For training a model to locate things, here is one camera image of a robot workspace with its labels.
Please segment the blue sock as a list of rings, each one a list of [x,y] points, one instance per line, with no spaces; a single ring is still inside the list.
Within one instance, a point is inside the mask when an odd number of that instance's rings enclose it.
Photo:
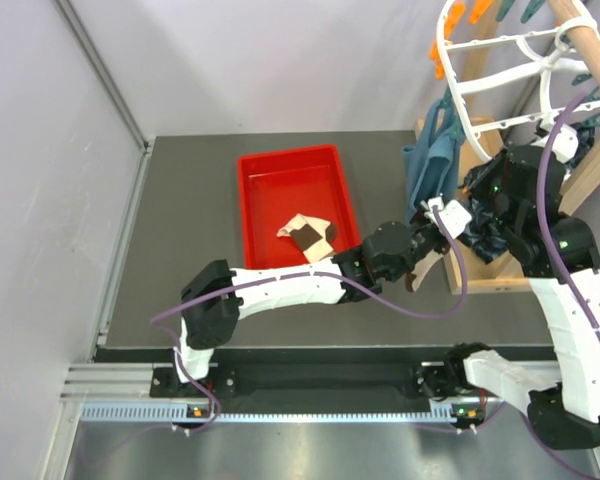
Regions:
[[[422,201],[442,195],[451,199],[459,186],[460,151],[465,141],[449,89],[432,104],[416,143],[402,156],[406,175],[406,221]]]

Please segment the pink brown patterned sock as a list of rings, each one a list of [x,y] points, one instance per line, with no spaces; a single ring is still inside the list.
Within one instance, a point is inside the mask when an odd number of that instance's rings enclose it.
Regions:
[[[302,214],[296,214],[276,233],[278,238],[291,238],[309,263],[335,255],[332,243],[336,235],[331,221]]]

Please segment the white clip hanger frame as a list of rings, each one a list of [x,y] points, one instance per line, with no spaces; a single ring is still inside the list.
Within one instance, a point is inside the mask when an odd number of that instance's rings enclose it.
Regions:
[[[571,72],[578,75],[589,75],[591,71],[582,59],[575,60],[572,56],[577,52],[573,32],[583,30],[593,35],[594,45],[600,48],[598,25],[588,9],[580,1],[575,1],[573,7],[576,13],[549,30],[530,31],[524,34],[502,35],[486,39],[473,39],[469,42],[454,44],[447,43],[444,38],[444,18],[453,1],[444,4],[436,26],[436,44],[439,57],[444,69],[444,79],[451,92],[455,111],[461,121],[466,141],[478,158],[487,163],[493,156],[484,150],[480,144],[481,136],[490,131],[506,130],[511,127],[537,122],[541,129],[558,130],[558,116],[564,111],[562,107],[551,105],[551,79],[556,72]],[[485,50],[505,44],[514,44],[527,58],[527,62],[513,66],[491,75],[471,80],[460,81],[452,65],[449,55],[456,51]],[[507,117],[490,123],[475,125],[469,114],[467,100],[469,97],[498,89],[514,82],[539,79],[539,111],[536,113]]]

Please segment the dark patterned sock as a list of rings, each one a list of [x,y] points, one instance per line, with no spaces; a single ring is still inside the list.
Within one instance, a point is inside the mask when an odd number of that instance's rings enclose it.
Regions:
[[[508,244],[497,228],[493,213],[471,195],[464,207],[472,215],[472,222],[464,230],[462,243],[485,264],[495,261],[507,251]]]

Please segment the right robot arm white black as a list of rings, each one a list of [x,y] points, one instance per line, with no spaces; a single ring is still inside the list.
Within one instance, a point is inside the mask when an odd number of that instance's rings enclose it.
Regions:
[[[560,209],[564,174],[555,155],[527,145],[503,148],[465,178],[541,305],[559,379],[470,343],[450,349],[421,381],[432,396],[485,389],[523,414],[547,447],[593,449],[600,446],[600,254],[589,225]]]

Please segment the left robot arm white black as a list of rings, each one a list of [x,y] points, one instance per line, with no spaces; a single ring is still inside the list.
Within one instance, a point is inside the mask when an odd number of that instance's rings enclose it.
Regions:
[[[185,396],[206,387],[214,350],[233,336],[239,321],[305,304],[366,300],[414,273],[430,253],[443,253],[463,231],[448,210],[417,215],[411,224],[386,222],[360,245],[312,264],[266,270],[210,262],[181,291],[184,310],[172,384]]]

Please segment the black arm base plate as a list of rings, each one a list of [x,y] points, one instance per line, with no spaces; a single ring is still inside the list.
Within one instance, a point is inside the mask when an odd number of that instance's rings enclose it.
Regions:
[[[442,364],[415,363],[270,363],[229,362],[212,366],[195,379],[174,365],[154,371],[154,398],[203,397],[207,392],[221,401],[243,399],[255,393],[324,395],[330,391],[374,394],[387,390],[400,399],[443,400],[475,390]]]

